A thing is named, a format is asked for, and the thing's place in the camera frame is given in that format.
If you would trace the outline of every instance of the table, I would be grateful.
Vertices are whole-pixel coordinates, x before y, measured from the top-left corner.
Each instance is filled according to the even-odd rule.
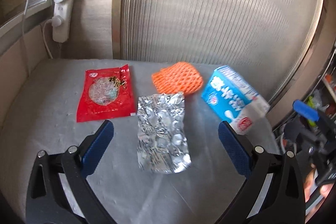
[[[85,70],[130,65],[134,96],[156,89],[151,74],[168,64],[123,60],[46,60],[40,63],[15,99],[0,135],[0,190],[14,211],[25,217],[26,189],[36,153],[64,152],[99,128],[102,121],[76,123]],[[195,65],[208,81],[214,65]],[[212,224],[230,204],[244,177],[239,175],[218,139],[221,122],[200,98],[185,99],[184,130],[192,165],[171,175],[152,174],[137,162],[137,118],[111,120],[115,136],[95,173],[87,180],[119,224]],[[268,152],[278,148],[266,119],[248,138]],[[81,214],[64,176],[64,190],[74,211]]]

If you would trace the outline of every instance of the orange foam net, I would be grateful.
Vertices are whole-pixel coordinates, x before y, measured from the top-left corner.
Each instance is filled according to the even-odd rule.
[[[152,74],[152,81],[159,93],[184,95],[198,91],[203,85],[200,73],[187,62],[178,62]]]

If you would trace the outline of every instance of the blue gripper pad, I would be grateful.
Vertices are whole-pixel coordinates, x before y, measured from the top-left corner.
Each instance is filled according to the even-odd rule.
[[[109,146],[113,136],[113,123],[105,120],[95,133],[95,139],[92,141],[91,145],[82,157],[82,177],[86,178],[88,175],[92,175],[95,172],[98,163]]]
[[[310,106],[306,105],[300,100],[294,101],[293,109],[308,120],[317,122],[320,119],[319,114],[315,109],[312,109]]]
[[[249,178],[251,175],[251,158],[240,144],[235,134],[230,128],[221,122],[218,127],[218,137],[228,153],[232,163],[240,175]]]

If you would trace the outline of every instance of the screw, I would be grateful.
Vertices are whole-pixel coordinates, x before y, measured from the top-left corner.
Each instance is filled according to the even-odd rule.
[[[259,153],[259,154],[261,154],[261,153],[264,152],[264,149],[263,149],[261,146],[256,146],[256,147],[254,148],[254,150],[255,150],[257,153]]]
[[[41,151],[39,151],[39,152],[37,153],[37,156],[38,156],[39,158],[42,158],[44,155],[45,155],[45,151],[44,151],[44,150],[41,150]]]
[[[75,153],[77,151],[77,146],[70,146],[69,147],[69,149],[68,149],[68,152],[70,153],[70,154],[73,154],[73,153]]]
[[[294,153],[292,151],[287,151],[287,156],[292,158],[294,157]]]

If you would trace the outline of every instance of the human hand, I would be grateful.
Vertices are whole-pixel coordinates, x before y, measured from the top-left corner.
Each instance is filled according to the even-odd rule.
[[[310,173],[307,175],[306,177],[306,181],[303,185],[304,188],[304,198],[305,201],[307,202],[309,200],[310,197],[310,189],[314,183],[314,173],[315,173],[315,168],[310,171]],[[331,188],[333,187],[333,183],[332,184],[325,184],[320,188],[320,194],[323,196],[322,200],[306,215],[306,223],[308,220],[311,219],[311,217],[316,213],[316,211],[321,207],[322,203],[324,202],[324,200],[326,199],[326,197],[328,196],[328,194],[330,193]]]

